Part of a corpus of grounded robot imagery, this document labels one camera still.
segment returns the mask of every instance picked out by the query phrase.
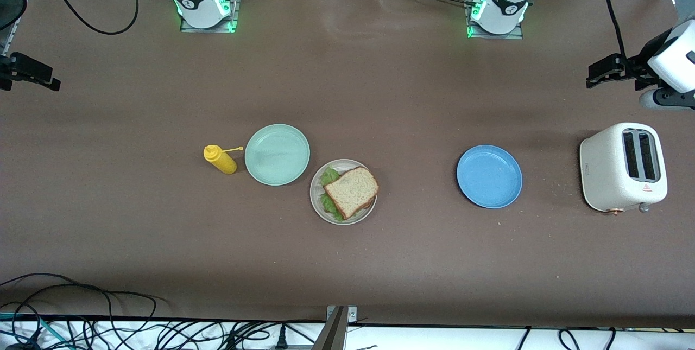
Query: white plate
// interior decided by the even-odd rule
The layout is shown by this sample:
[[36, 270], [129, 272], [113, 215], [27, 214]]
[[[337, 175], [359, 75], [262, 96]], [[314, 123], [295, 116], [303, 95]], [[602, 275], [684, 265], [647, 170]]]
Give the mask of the white plate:
[[323, 209], [323, 204], [321, 203], [321, 195], [326, 191], [323, 190], [323, 186], [321, 185], [321, 175], [323, 175], [323, 172], [328, 167], [332, 167], [334, 170], [337, 170], [339, 174], [343, 175], [348, 170], [355, 169], [357, 167], [365, 167], [365, 165], [360, 162], [356, 162], [355, 160], [339, 159], [333, 160], [332, 162], [328, 162], [323, 167], [318, 169], [318, 171], [316, 171], [316, 174], [313, 175], [313, 179], [311, 180], [311, 184], [308, 190], [308, 194], [311, 198], [311, 206], [313, 206], [313, 209], [316, 211], [316, 213], [318, 213], [319, 216], [321, 216], [322, 219], [330, 222], [331, 224], [352, 225], [362, 221], [365, 217], [367, 217], [370, 214], [370, 212], [372, 212], [372, 209], [374, 209], [374, 205], [377, 203], [377, 197], [374, 197], [374, 201], [372, 201], [372, 205], [370, 207], [358, 210], [357, 213], [354, 214], [354, 216], [350, 217], [349, 219], [346, 219], [345, 221], [338, 221], [337, 219], [335, 219], [335, 217], [333, 217], [333, 214], [328, 213]]

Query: white toaster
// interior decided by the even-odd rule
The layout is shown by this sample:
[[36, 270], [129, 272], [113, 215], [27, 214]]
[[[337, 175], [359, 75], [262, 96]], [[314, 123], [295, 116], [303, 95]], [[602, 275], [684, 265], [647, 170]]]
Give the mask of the white toaster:
[[596, 133], [583, 140], [579, 161], [586, 203], [601, 212], [644, 213], [668, 192], [661, 142], [647, 125], [618, 123]]

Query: mint green plate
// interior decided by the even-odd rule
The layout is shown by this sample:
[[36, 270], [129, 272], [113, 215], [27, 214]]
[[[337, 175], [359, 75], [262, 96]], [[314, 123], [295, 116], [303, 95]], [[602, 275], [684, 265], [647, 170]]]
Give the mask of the mint green plate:
[[258, 182], [281, 186], [302, 175], [310, 153], [302, 132], [278, 123], [258, 130], [251, 137], [244, 151], [244, 162]]

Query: mustard bottle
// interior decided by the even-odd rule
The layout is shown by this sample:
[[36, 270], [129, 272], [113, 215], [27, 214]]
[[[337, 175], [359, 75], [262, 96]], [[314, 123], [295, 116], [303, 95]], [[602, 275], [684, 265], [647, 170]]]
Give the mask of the mustard bottle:
[[225, 174], [231, 175], [236, 171], [236, 162], [226, 153], [233, 150], [244, 150], [244, 147], [222, 150], [218, 145], [207, 145], [203, 150], [203, 157]]

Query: bottle cap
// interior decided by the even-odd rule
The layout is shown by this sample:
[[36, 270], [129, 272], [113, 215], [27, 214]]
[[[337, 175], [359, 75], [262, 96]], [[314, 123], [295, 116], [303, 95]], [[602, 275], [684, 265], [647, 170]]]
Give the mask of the bottle cap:
[[209, 162], [214, 162], [222, 156], [222, 149], [218, 145], [207, 145], [203, 150], [203, 156], [205, 160]]

